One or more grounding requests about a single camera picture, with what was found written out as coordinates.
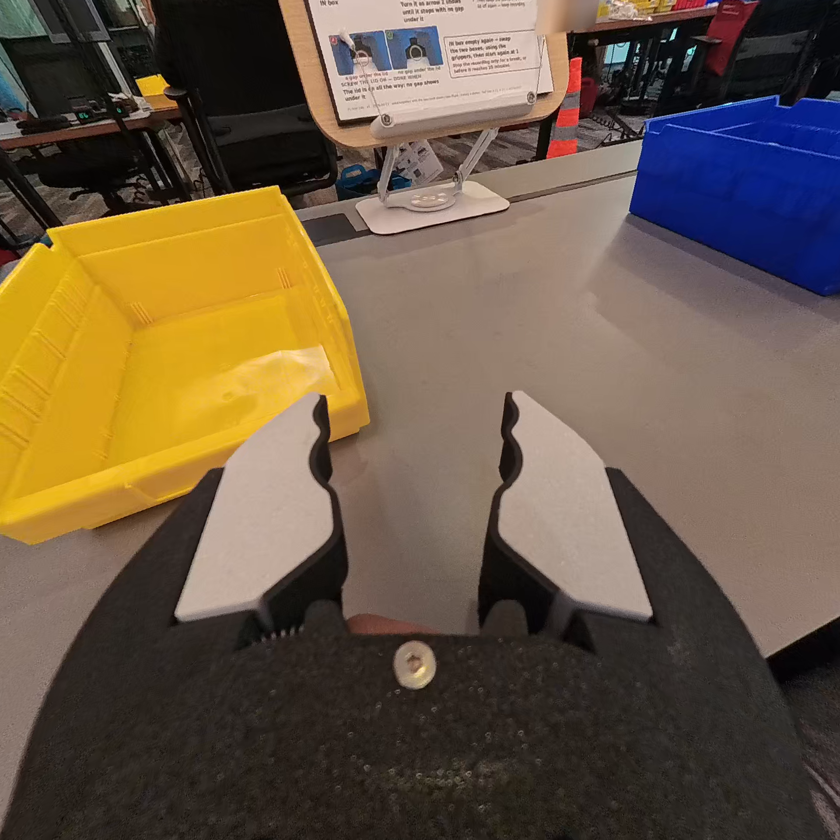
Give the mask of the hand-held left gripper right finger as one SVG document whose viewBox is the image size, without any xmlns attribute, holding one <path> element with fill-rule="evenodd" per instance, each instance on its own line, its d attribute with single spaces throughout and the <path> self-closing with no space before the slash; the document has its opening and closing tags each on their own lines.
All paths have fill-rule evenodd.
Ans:
<svg viewBox="0 0 840 840">
<path fill-rule="evenodd" d="M 480 631 L 563 638 L 584 616 L 651 624 L 654 609 L 602 457 L 523 391 L 505 394 L 500 436 Z"/>
</svg>

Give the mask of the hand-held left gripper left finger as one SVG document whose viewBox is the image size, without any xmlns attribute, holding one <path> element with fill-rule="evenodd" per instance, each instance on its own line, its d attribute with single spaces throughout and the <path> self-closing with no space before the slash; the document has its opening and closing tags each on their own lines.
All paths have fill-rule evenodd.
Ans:
<svg viewBox="0 0 840 840">
<path fill-rule="evenodd" d="M 349 559 L 330 485 L 325 395 L 304 395 L 231 455 L 193 555 L 175 619 L 248 614 L 295 632 L 309 606 L 342 603 Z"/>
</svg>

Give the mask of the yellow plastic bin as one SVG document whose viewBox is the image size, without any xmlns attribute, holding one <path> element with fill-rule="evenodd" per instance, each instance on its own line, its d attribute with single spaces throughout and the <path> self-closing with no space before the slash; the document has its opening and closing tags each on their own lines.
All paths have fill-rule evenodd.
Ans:
<svg viewBox="0 0 840 840">
<path fill-rule="evenodd" d="M 279 188 L 48 235 L 2 282 L 3 536 L 181 497 L 310 392 L 331 441 L 370 422 L 348 312 Z"/>
</svg>

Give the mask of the blue plastic bin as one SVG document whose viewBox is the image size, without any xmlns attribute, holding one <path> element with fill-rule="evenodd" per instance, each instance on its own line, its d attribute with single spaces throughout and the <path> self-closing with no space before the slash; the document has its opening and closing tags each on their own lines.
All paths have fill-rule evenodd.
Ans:
<svg viewBox="0 0 840 840">
<path fill-rule="evenodd" d="M 837 295 L 839 103 L 769 97 L 646 121 L 629 211 Z"/>
</svg>

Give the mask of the instruction sheet on wooden stand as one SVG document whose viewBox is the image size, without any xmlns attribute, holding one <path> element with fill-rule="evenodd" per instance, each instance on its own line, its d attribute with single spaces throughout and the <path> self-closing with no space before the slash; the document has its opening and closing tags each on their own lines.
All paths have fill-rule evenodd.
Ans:
<svg viewBox="0 0 840 840">
<path fill-rule="evenodd" d="M 395 235 L 506 211 L 507 199 L 482 185 L 469 184 L 468 179 L 501 129 L 540 121 L 561 105 L 569 80 L 566 31 L 574 26 L 572 2 L 529 1 L 538 4 L 535 30 L 549 48 L 553 92 L 496 98 L 481 105 L 468 105 L 465 112 L 439 108 L 394 110 L 352 123 L 337 120 L 307 2 L 313 1 L 281 1 L 279 5 L 311 115 L 321 132 L 339 145 L 356 150 L 385 150 L 376 193 L 356 204 L 364 225 L 375 235 Z M 425 186 L 391 189 L 401 144 L 464 133 L 478 136 L 452 177 Z"/>
</svg>

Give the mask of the blue bag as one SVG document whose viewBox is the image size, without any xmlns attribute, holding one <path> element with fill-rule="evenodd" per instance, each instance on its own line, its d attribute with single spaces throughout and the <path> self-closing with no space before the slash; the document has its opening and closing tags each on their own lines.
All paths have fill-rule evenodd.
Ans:
<svg viewBox="0 0 840 840">
<path fill-rule="evenodd" d="M 352 164 L 342 169 L 335 182 L 339 201 L 353 201 L 376 193 L 381 170 L 363 164 Z"/>
</svg>

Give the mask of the black office chair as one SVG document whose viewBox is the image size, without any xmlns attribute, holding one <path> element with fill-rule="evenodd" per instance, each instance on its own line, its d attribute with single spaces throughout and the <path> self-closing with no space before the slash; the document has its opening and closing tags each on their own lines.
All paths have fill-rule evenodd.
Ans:
<svg viewBox="0 0 840 840">
<path fill-rule="evenodd" d="M 715 42 L 699 40 L 685 110 L 767 97 L 786 106 L 828 99 L 838 90 L 838 16 L 838 2 L 760 1 L 722 78 L 705 70 Z"/>
<path fill-rule="evenodd" d="M 277 1 L 151 5 L 166 94 L 216 192 L 335 184 L 338 153 L 310 113 Z"/>
</svg>

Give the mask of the printed paper sheet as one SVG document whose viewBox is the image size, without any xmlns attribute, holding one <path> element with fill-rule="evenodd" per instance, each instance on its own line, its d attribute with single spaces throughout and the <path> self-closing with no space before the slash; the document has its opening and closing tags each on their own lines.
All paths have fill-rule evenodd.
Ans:
<svg viewBox="0 0 840 840">
<path fill-rule="evenodd" d="M 411 187 L 437 182 L 444 167 L 429 142 L 403 143 L 395 158 L 393 174 Z"/>
</svg>

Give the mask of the orange traffic cone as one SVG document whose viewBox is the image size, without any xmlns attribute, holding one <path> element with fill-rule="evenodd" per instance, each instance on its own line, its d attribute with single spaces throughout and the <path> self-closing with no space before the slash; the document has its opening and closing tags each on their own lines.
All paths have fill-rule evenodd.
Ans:
<svg viewBox="0 0 840 840">
<path fill-rule="evenodd" d="M 568 87 L 553 119 L 545 157 L 556 159 L 578 151 L 578 125 L 581 112 L 582 58 L 570 59 Z"/>
</svg>

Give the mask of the wooden background table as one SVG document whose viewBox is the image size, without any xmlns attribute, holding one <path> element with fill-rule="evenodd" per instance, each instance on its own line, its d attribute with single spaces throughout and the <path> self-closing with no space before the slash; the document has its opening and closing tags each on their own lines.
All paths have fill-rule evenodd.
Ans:
<svg viewBox="0 0 840 840">
<path fill-rule="evenodd" d="M 193 183 L 166 144 L 165 130 L 181 121 L 180 110 L 163 95 L 144 102 L 117 120 L 3 123 L 2 194 L 44 231 L 63 221 L 40 186 L 66 193 L 69 203 L 95 196 L 106 215 L 191 201 Z"/>
<path fill-rule="evenodd" d="M 570 57 L 582 58 L 582 77 L 599 85 L 589 118 L 607 125 L 652 117 L 689 72 L 717 9 L 712 3 L 651 17 L 605 19 L 568 35 Z"/>
</svg>

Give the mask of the printed instruction sheet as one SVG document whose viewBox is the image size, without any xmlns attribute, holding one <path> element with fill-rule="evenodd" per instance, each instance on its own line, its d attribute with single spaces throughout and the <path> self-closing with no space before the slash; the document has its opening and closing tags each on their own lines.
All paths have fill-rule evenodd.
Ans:
<svg viewBox="0 0 840 840">
<path fill-rule="evenodd" d="M 465 112 L 553 92 L 537 2 L 314 1 L 308 16 L 339 123 Z"/>
</svg>

